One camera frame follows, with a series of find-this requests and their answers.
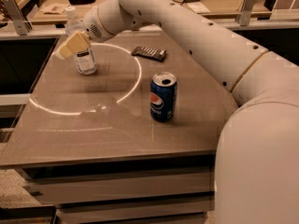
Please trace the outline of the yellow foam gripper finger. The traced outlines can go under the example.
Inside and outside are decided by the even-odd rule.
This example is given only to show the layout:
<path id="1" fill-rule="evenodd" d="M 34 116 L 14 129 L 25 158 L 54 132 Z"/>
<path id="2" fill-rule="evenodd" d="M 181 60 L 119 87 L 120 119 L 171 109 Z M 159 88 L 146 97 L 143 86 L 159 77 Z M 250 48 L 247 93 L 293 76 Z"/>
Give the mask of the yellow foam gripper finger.
<path id="1" fill-rule="evenodd" d="M 76 53 L 87 49 L 91 45 L 90 38 L 86 32 L 76 31 L 69 36 L 59 48 L 56 49 L 55 55 L 64 60 Z"/>

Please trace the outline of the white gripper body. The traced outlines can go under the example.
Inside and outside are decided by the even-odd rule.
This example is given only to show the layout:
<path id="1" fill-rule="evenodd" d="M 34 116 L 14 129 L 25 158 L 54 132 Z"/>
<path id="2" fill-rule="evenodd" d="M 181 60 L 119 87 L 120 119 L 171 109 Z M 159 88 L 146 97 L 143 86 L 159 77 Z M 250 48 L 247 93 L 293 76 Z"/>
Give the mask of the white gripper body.
<path id="1" fill-rule="evenodd" d="M 97 7 L 93 7 L 89 10 L 83 17 L 82 21 L 91 40 L 102 43 L 111 38 L 111 34 L 100 22 Z"/>

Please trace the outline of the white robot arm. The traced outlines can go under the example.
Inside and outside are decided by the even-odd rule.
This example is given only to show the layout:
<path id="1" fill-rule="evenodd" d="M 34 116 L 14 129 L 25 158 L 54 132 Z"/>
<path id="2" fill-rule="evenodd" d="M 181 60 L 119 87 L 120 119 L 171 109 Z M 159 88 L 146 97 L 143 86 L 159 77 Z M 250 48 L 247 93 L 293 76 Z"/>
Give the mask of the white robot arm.
<path id="1" fill-rule="evenodd" d="M 161 27 L 240 105 L 217 147 L 216 224 L 299 224 L 299 67 L 172 0 L 106 0 L 56 54 L 67 58 L 145 22 Z"/>

